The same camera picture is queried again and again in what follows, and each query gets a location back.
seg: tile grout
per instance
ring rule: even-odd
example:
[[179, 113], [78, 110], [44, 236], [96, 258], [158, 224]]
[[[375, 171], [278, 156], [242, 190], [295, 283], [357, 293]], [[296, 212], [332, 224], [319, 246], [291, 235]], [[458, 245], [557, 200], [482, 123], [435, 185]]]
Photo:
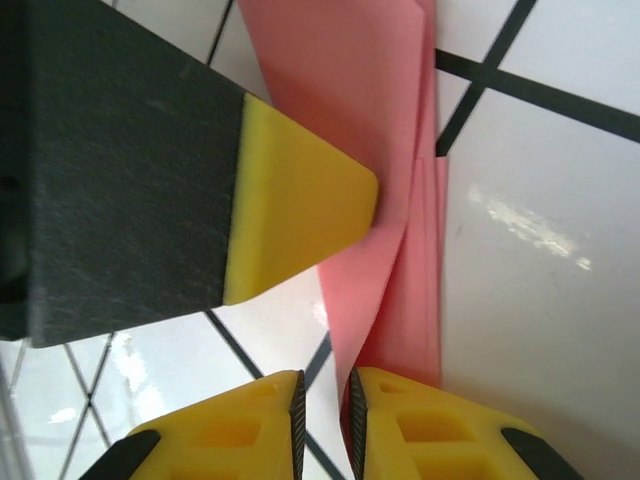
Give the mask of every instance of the tile grout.
[[316, 353], [311, 357], [307, 368], [304, 369], [304, 384], [307, 390], [311, 388], [320, 370], [322, 370], [322, 367], [327, 363], [331, 351], [331, 337], [329, 336], [329, 332], [327, 332], [318, 345]]
[[71, 364], [71, 368], [73, 369], [73, 373], [76, 376], [76, 380], [78, 380], [78, 383], [80, 384], [80, 389], [82, 390], [82, 393], [85, 396], [85, 401], [89, 402], [89, 410], [91, 411], [91, 416], [93, 417], [93, 421], [96, 424], [96, 427], [98, 428], [98, 431], [100, 432], [100, 436], [102, 437], [102, 441], [104, 442], [104, 445], [106, 448], [109, 448], [111, 446], [111, 440], [109, 439], [109, 435], [107, 434], [107, 429], [104, 426], [104, 423], [102, 422], [102, 418], [100, 417], [100, 414], [98, 412], [98, 409], [95, 407], [95, 405], [93, 404], [93, 400], [91, 399], [91, 395], [89, 394], [89, 390], [87, 388], [87, 385], [84, 381], [84, 378], [82, 376], [82, 372], [80, 372], [80, 367], [78, 365], [78, 361], [73, 353], [73, 349], [71, 348], [71, 346], [68, 343], [64, 344], [64, 349], [65, 352], [67, 353], [67, 359], [69, 360], [69, 363]]
[[[484, 57], [482, 65], [485, 69], [492, 68], [495, 70], [498, 68], [509, 48], [516, 40], [518, 33], [522, 30], [529, 14], [536, 5], [536, 1], [537, 0], [518, 0], [513, 6]], [[449, 154], [449, 150], [471, 117], [485, 88], [485, 85], [476, 83], [475, 80], [467, 87], [453, 115], [436, 141], [436, 156], [440, 157]]]
[[[262, 373], [262, 371], [251, 359], [251, 357], [246, 352], [246, 350], [242, 347], [242, 345], [240, 345], [240, 343], [233, 337], [231, 332], [227, 330], [226, 326], [222, 323], [222, 320], [220, 320], [216, 316], [216, 314], [213, 313], [213, 311], [211, 310], [205, 311], [204, 314], [209, 318], [214, 328], [222, 336], [222, 338], [225, 340], [227, 345], [231, 348], [233, 353], [240, 360], [242, 365], [247, 369], [249, 374], [251, 374], [251, 376], [256, 380], [264, 377], [264, 374]], [[331, 341], [329, 337], [329, 332], [327, 332], [324, 338], [322, 339], [322, 341], [320, 342], [316, 350], [316, 353], [313, 355], [313, 357], [309, 361], [309, 364], [307, 365], [307, 368], [305, 369], [305, 389], [308, 390], [308, 388], [311, 387], [311, 385], [313, 384], [313, 381], [316, 379], [319, 371], [322, 369], [322, 367], [326, 363], [330, 354], [331, 354]], [[322, 359], [322, 364], [320, 366], [317, 366], [320, 359]], [[315, 373], [312, 371], [312, 373], [314, 373], [313, 378], [311, 379], [311, 381], [307, 381], [307, 370], [312, 367]], [[307, 445], [307, 447], [309, 447], [309, 450], [311, 451], [313, 456], [316, 457], [316, 459], [318, 460], [318, 463], [320, 463], [320, 465], [322, 466], [324, 471], [327, 473], [327, 475], [329, 475], [333, 480], [344, 480], [344, 476], [340, 473], [340, 470], [338, 470], [338, 467], [335, 466], [335, 464], [333, 463], [329, 455], [327, 455], [327, 453], [320, 446], [320, 444], [313, 438], [313, 436], [311, 435], [311, 432], [309, 432], [308, 429], [306, 429], [305, 444]]]
[[436, 68], [469, 80], [472, 85], [482, 84], [489, 90], [640, 143], [640, 116], [638, 115], [502, 70], [487, 71], [481, 63], [442, 50], [436, 51]]
[[[109, 353], [111, 351], [111, 345], [113, 343], [113, 338], [115, 337], [115, 333], [110, 333], [109, 336], [107, 337], [107, 340], [105, 342], [105, 345], [102, 349], [102, 354], [100, 355], [100, 359], [98, 360], [98, 365], [96, 367], [96, 372], [94, 373], [93, 376], [93, 381], [91, 382], [91, 386], [89, 387], [89, 389], [86, 389], [84, 391], [85, 394], [85, 402], [84, 402], [84, 407], [82, 408], [82, 413], [80, 414], [80, 418], [78, 420], [78, 424], [76, 426], [75, 431], [73, 432], [73, 436], [71, 437], [71, 442], [69, 444], [69, 449], [67, 450], [67, 455], [65, 457], [64, 463], [62, 464], [62, 469], [60, 471], [60, 476], [58, 477], [59, 480], [65, 480], [65, 477], [67, 475], [67, 471], [69, 470], [69, 465], [71, 465], [71, 461], [73, 459], [73, 454], [75, 453], [76, 447], [78, 446], [78, 440], [80, 439], [80, 434], [82, 432], [82, 429], [84, 427], [84, 424], [87, 420], [87, 415], [89, 413], [89, 411], [94, 412], [93, 418], [94, 421], [96, 420], [96, 418], [99, 418], [97, 409], [94, 409], [93, 407], [93, 401], [92, 401], [92, 397], [93, 394], [95, 393], [96, 389], [98, 388], [98, 384], [100, 382], [100, 378], [102, 377], [102, 372], [104, 371], [104, 366], [106, 364], [107, 358], [109, 356]], [[67, 344], [64, 345], [65, 346], [65, 351], [67, 352], [68, 355], [68, 359], [69, 362], [71, 362], [71, 357], [74, 358], [75, 360], [75, 356], [73, 355], [73, 352], [71, 351], [71, 348], [67, 346]], [[96, 424], [98, 426], [98, 428], [100, 429], [100, 425], [102, 424], [102, 422], [100, 422], [100, 424], [98, 424], [98, 422], [96, 421]], [[108, 442], [108, 437], [106, 436], [106, 431], [104, 432], [104, 436], [102, 437], [103, 441], [107, 440]]]
[[309, 430], [307, 430], [305, 443], [309, 448], [311, 454], [316, 458], [320, 466], [327, 473], [327, 475], [329, 475], [331, 480], [345, 480], [342, 472], [340, 472], [338, 467], [336, 467], [336, 464], [333, 463], [329, 455], [327, 455], [327, 452], [324, 451], [317, 440], [313, 438], [313, 435], [311, 435], [311, 432], [309, 432]]
[[231, 348], [238, 360], [240, 360], [240, 363], [242, 363], [242, 365], [244, 365], [244, 368], [247, 369], [249, 374], [251, 374], [254, 379], [264, 377], [264, 374], [262, 373], [260, 368], [258, 368], [256, 363], [251, 359], [246, 350], [242, 348], [242, 345], [238, 343], [231, 332], [227, 330], [227, 327], [222, 323], [217, 315], [211, 310], [205, 311], [204, 314], [209, 318], [209, 321], [212, 323], [213, 327], [218, 331], [220, 336], [224, 339], [229, 348]]
[[209, 49], [209, 53], [207, 54], [207, 60], [205, 63], [210, 67], [213, 62], [213, 57], [218, 50], [218, 46], [222, 40], [222, 34], [224, 33], [224, 29], [227, 26], [227, 22], [229, 20], [229, 16], [231, 14], [231, 8], [233, 7], [235, 1], [227, 0], [226, 5], [224, 6], [224, 11], [222, 12], [222, 17], [218, 22], [218, 28], [216, 29], [216, 33], [213, 36], [213, 41], [211, 43], [211, 48]]
[[11, 372], [11, 379], [9, 380], [9, 392], [13, 393], [16, 388], [16, 384], [18, 383], [18, 378], [20, 376], [20, 372], [22, 371], [22, 362], [24, 361], [24, 356], [27, 353], [27, 339], [23, 339], [20, 344], [20, 350], [18, 350], [18, 357], [16, 358], [16, 364], [13, 366], [13, 371]]

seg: white tile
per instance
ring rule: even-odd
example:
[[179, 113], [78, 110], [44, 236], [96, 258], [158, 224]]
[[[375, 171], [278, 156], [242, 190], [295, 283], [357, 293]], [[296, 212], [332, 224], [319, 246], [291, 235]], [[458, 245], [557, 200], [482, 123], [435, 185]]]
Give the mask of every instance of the white tile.
[[438, 2], [437, 47], [482, 61], [515, 3], [515, 0]]
[[57, 479], [85, 404], [62, 346], [27, 349], [12, 397], [34, 478]]
[[471, 82], [437, 70], [438, 133], [442, 133]]
[[0, 361], [2, 361], [2, 370], [7, 382], [10, 382], [13, 378], [13, 372], [16, 368], [16, 361], [20, 354], [20, 347], [24, 340], [16, 340], [14, 342], [7, 342], [0, 340]]
[[225, 3], [225, 0], [119, 0], [117, 8], [143, 27], [204, 62]]
[[501, 94], [450, 154], [444, 386], [640, 471], [640, 145]]
[[501, 68], [640, 113], [639, 2], [539, 0]]
[[80, 478], [106, 450], [107, 447], [100, 436], [98, 427], [93, 421], [93, 417], [91, 414], [87, 415], [87, 420], [84, 422], [84, 426], [80, 431], [76, 449], [71, 457], [65, 480], [76, 480]]
[[94, 396], [112, 441], [252, 380], [202, 313], [116, 335]]
[[315, 268], [216, 313], [264, 375], [306, 368], [327, 332]]
[[247, 27], [237, 4], [231, 7], [229, 19], [211, 66], [257, 97], [271, 102]]
[[347, 480], [353, 479], [340, 430], [336, 362], [333, 353], [307, 392], [307, 430], [344, 477]]
[[98, 363], [102, 357], [108, 337], [108, 335], [99, 335], [69, 344], [87, 388], [91, 388], [93, 384]]

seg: white floor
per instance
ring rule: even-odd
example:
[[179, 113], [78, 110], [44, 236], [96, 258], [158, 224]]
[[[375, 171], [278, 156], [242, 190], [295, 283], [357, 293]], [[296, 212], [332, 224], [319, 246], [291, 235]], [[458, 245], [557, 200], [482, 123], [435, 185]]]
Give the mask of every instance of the white floor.
[[[224, 3], [118, 8], [204, 60]], [[438, 47], [481, 62], [515, 3], [441, 0]], [[635, 2], [539, 0], [500, 68], [640, 114], [638, 19]], [[236, 6], [213, 68], [267, 97]], [[438, 81], [442, 129], [469, 82]], [[449, 158], [444, 387], [529, 420], [586, 478], [639, 478], [640, 145], [487, 90]], [[264, 374], [305, 368], [326, 335], [313, 269], [218, 314]], [[108, 340], [0, 342], [34, 478], [75, 479], [137, 423], [252, 380], [203, 314], [119, 332], [97, 372]], [[332, 362], [308, 430], [352, 478]], [[305, 462], [305, 479], [329, 478], [317, 455]]]

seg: black rubber pad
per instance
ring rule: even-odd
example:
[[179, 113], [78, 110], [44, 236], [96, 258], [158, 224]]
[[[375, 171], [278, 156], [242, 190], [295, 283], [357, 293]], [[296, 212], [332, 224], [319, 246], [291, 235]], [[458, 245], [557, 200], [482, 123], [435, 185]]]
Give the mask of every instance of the black rubber pad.
[[302, 479], [302, 469], [304, 464], [304, 443], [306, 436], [306, 398], [307, 391], [304, 386], [304, 372], [300, 371], [296, 388], [291, 399], [289, 407], [289, 416], [291, 417], [291, 448], [293, 459], [293, 478], [295, 480]]
[[503, 428], [502, 436], [540, 480], [583, 480], [544, 439], [517, 428]]
[[114, 443], [80, 480], [129, 480], [160, 441], [155, 430], [123, 438]]
[[353, 452], [353, 474], [356, 480], [364, 478], [364, 458], [367, 448], [367, 398], [358, 371], [349, 377], [349, 427]]

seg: glossy white surface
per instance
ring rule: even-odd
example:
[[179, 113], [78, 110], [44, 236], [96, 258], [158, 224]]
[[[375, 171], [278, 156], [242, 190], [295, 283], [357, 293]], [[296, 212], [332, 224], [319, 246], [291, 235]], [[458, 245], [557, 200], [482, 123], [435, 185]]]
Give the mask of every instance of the glossy white surface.
[[501, 68], [640, 114], [640, 3], [539, 0]]
[[640, 471], [640, 145], [485, 92], [454, 145], [444, 386]]
[[481, 62], [515, 3], [515, 0], [437, 2], [436, 46]]
[[340, 413], [335, 372], [336, 362], [331, 354], [307, 392], [307, 430], [333, 460], [344, 478], [352, 480], [353, 472], [338, 421]]
[[327, 332], [315, 268], [248, 302], [216, 309], [264, 375], [304, 370]]
[[78, 445], [76, 446], [66, 478], [80, 478], [104, 453], [105, 446], [93, 418], [89, 416], [85, 422]]
[[85, 404], [64, 349], [27, 349], [12, 398], [34, 478], [57, 478]]
[[11, 382], [13, 373], [16, 368], [16, 361], [20, 354], [22, 340], [15, 342], [6, 342], [0, 340], [0, 359], [2, 360], [2, 368], [7, 381]]
[[226, 0], [118, 0], [118, 10], [204, 62]]
[[93, 385], [108, 335], [85, 338], [69, 344], [87, 389]]
[[222, 73], [257, 97], [270, 101], [249, 32], [237, 4], [231, 7], [227, 26], [211, 66], [216, 72]]
[[94, 404], [112, 441], [252, 380], [202, 313], [119, 332]]

